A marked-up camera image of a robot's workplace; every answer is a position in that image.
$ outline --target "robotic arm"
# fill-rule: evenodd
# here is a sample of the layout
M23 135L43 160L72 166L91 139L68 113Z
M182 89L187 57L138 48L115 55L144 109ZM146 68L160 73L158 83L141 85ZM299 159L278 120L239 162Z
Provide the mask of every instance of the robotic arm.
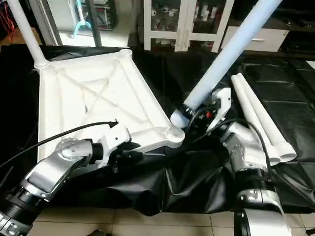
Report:
M206 132L207 135L216 129L220 142L229 151L237 189L234 235L291 236L291 229L271 181L270 164L267 163L262 141L257 140L256 134L243 125L225 120L230 106L231 89L223 88L213 92L212 106L201 109L203 113L187 107L181 111L190 119L190 129Z
M127 128L116 124L98 143L72 138L59 142L55 151L26 175L21 188L0 202L0 235L26 235L45 203L53 199L74 171L89 164L103 167L114 163L111 153L129 141Z

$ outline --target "drawer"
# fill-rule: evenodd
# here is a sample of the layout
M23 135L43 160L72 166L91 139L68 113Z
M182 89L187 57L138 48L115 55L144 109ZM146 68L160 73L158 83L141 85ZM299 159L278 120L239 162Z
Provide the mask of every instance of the drawer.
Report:
M234 26L227 28L221 48L225 47L238 28ZM261 29L245 50L277 52L288 32L282 29Z

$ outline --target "white pvc pipe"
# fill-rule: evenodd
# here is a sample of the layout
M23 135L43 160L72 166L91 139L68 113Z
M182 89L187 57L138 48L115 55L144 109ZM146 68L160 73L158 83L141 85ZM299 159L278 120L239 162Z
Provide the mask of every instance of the white pvc pipe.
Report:
M237 74L237 78L242 84L242 87L248 97L250 103L252 104L255 113L257 114L259 121L265 130L271 144L276 148L281 162L291 161L296 158L296 152L283 137L268 112L265 110L264 106L261 104L256 94L252 90L251 86L247 83L246 79L242 74Z
M271 14L279 6L282 0L259 0L249 15L235 32L228 44L214 60L199 83L191 91L184 104L192 109L197 109L212 92L221 78L226 74L245 47L256 36L257 32L266 23ZM185 127L188 120L175 111L171 121L177 127Z
M252 123L259 130L259 132L260 132L260 134L264 140L264 143L267 147L267 152L269 155L270 164L272 166L277 165L278 163L280 163L279 155L278 155L277 151L275 150L275 148L271 145L271 143L270 143L256 113L255 113L254 108L252 107L249 99L246 96L245 91L242 88L241 81L239 80L239 78L236 75L233 75L231 77L231 79L232 79L232 83L233 83L237 98L241 104L241 107L242 107L242 110L244 112L246 120L249 121L250 123ZM250 129L255 134L255 137L257 137L257 141L260 143L260 140L256 134L256 131L251 126L250 126Z
M34 59L35 68L46 66L49 62L43 55L39 44L33 34L33 31L29 25L29 22L23 12L23 9L19 3L19 0L7 0L10 10L14 16L14 19L23 35L23 38L29 48L31 56Z

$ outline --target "metal pole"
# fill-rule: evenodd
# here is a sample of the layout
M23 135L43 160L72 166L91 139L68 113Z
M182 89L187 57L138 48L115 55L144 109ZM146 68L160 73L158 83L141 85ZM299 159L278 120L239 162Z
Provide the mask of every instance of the metal pole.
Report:
M10 6L10 10L14 16L14 19L23 35L23 38L29 48L31 56L34 59L35 68L41 68L48 65L49 61L46 60L42 50L39 47L31 26L20 5L20 2L18 0L8 0L7 2Z
M95 10L95 5L93 0L86 0L87 10L91 17L91 27L92 27L92 34L95 42L96 47L102 47L102 41L100 39L98 23L97 23L97 15Z

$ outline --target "black tablecloth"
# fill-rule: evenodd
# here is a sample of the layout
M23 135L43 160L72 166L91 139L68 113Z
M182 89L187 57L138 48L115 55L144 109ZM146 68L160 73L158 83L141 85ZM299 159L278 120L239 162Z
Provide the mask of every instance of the black tablecloth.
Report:
M62 60L118 51L118 48L44 47L46 58ZM133 60L170 116L211 65L215 55L178 52L155 55L133 51ZM4 106L1 162L37 142L39 75L24 45L2 47L0 77ZM263 101L298 157L273 168L286 212L315 211L315 72L303 60L242 56L229 76L242 72ZM235 94L228 117L243 117ZM1 191L16 185L36 163L36 150L0 171ZM215 138L178 149L160 148L118 174L108 168L72 179L51 202L64 206L132 207L160 211L213 213L232 209L235 186L227 151Z

